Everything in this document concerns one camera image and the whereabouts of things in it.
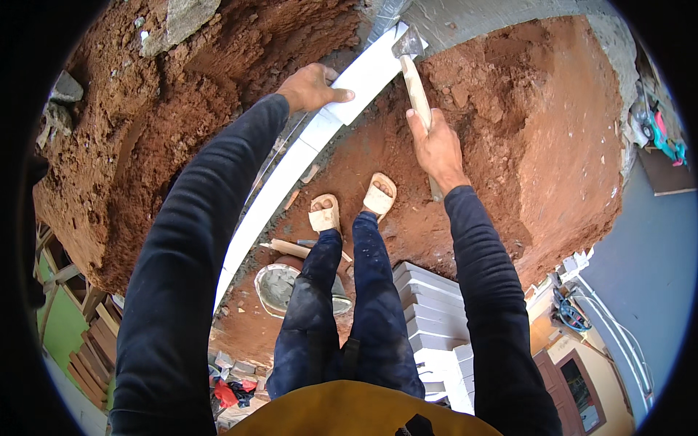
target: yellow wall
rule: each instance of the yellow wall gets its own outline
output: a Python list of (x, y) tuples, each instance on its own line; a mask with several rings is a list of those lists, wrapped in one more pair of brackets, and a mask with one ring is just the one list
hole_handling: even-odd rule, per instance
[[(591, 335), (592, 343), (598, 346), (598, 340)], [(635, 429), (632, 415), (623, 402), (623, 392), (618, 385), (618, 379), (611, 364), (603, 357), (596, 354), (594, 350), (569, 338), (561, 338), (549, 350), (548, 354), (557, 364), (563, 357), (567, 356), (573, 349), (577, 350), (586, 371), (591, 377), (591, 382), (599, 395), (601, 408), (606, 415), (606, 423), (594, 430), (593, 436), (630, 436)]]

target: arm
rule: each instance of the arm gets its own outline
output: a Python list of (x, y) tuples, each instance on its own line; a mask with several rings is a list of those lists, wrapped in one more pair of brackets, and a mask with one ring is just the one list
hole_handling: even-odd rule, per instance
[(205, 146), (174, 183), (143, 244), (117, 341), (114, 434), (214, 434), (207, 346), (223, 258), (290, 112), (352, 98), (319, 64), (289, 77)]
[(460, 141), (440, 110), (427, 134), (408, 114), (420, 165), (445, 195), (475, 359), (475, 414), (504, 435), (561, 435), (530, 355), (528, 313), (514, 265), (463, 174)]

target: wooden door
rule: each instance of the wooden door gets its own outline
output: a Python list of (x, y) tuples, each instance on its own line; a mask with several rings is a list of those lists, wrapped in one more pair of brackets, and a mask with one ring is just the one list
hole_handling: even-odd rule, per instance
[(545, 389), (558, 409), (560, 421), (563, 424), (563, 436), (584, 436), (586, 434), (584, 425), (562, 372), (555, 367), (546, 350), (536, 354), (533, 360), (543, 377)]

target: yellow shirt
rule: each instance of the yellow shirt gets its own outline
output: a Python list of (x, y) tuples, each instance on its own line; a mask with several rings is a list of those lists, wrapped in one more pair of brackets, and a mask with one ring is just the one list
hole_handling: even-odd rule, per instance
[(415, 414), (436, 436), (501, 436), (483, 420), (373, 384), (335, 380), (291, 391), (262, 406), (226, 435), (389, 435)]

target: hand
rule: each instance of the hand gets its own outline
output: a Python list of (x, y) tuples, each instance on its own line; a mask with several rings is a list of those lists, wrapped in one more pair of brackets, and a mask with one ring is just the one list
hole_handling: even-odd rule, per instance
[(458, 135), (446, 124), (443, 112), (431, 110), (431, 130), (426, 131), (422, 117), (416, 110), (407, 111), (407, 123), (415, 139), (417, 162), (433, 177), (445, 197), (451, 189), (470, 185), (463, 174), (463, 154)]
[(346, 103), (354, 100), (353, 91), (328, 86), (337, 77), (339, 74), (332, 68), (321, 63), (311, 63), (286, 79), (276, 93), (288, 101), (289, 114), (300, 110), (311, 112), (327, 103)]

